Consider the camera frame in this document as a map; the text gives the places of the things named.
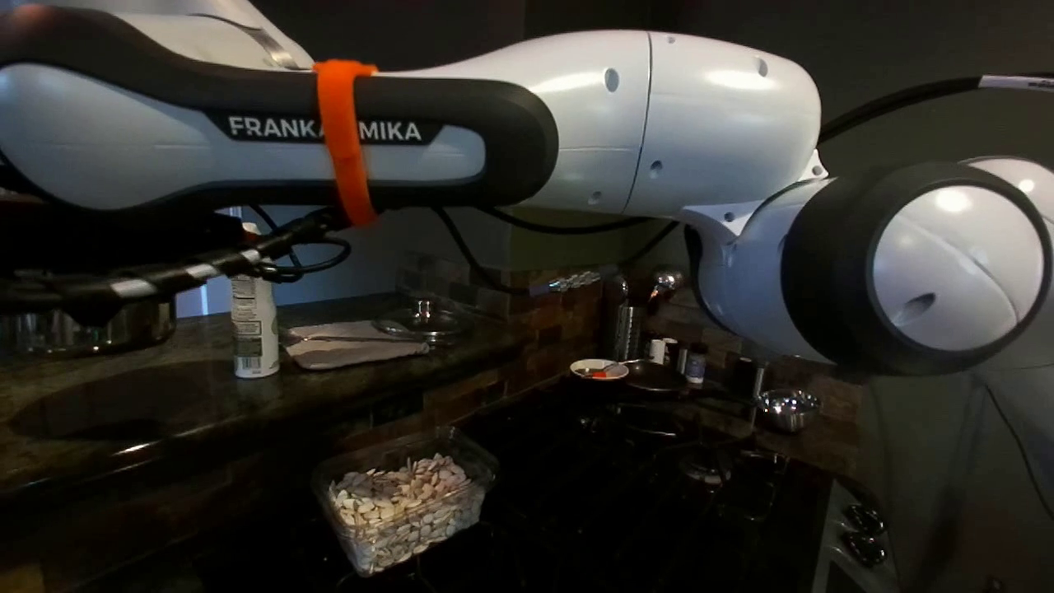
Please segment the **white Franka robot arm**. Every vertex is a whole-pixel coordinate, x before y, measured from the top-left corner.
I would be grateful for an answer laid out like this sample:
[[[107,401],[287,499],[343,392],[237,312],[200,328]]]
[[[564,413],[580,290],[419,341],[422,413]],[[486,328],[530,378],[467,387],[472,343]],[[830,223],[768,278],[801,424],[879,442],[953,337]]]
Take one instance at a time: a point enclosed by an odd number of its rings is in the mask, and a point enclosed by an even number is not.
[[[701,309],[854,373],[957,373],[1051,293],[1051,176],[1025,157],[836,179],[812,76],[658,30],[450,66],[316,60],[250,0],[4,0],[4,302],[102,317],[398,209],[680,223]]]

